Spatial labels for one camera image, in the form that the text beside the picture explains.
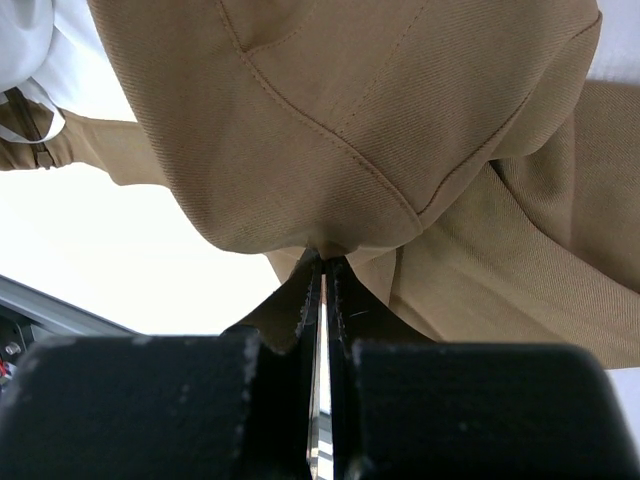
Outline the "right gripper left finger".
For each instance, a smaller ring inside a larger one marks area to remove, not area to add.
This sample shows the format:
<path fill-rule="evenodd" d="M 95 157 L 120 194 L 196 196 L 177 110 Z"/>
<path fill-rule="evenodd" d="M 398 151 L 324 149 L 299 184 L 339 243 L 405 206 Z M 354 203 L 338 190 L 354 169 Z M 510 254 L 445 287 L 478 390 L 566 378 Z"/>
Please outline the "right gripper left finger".
<path fill-rule="evenodd" d="M 54 336 L 1 400 L 5 479 L 313 479 L 322 262 L 217 336 Z"/>

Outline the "tan brown skirt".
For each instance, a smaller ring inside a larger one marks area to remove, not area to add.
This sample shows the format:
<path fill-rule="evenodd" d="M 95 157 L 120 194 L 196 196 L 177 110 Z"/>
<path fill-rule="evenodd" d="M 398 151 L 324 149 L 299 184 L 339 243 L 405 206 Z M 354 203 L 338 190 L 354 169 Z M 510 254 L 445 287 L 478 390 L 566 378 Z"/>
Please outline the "tan brown skirt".
<path fill-rule="evenodd" d="M 431 338 L 639 363 L 635 1 L 5 1 L 1 167 L 74 163 Z"/>

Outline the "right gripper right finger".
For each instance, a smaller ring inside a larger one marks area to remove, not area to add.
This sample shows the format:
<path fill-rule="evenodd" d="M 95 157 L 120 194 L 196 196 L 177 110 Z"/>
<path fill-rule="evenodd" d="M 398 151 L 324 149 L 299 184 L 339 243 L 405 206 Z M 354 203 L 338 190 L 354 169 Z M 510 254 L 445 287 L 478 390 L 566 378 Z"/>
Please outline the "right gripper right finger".
<path fill-rule="evenodd" d="M 439 343 L 324 266 L 338 479 L 635 479 L 613 388 L 563 344 Z"/>

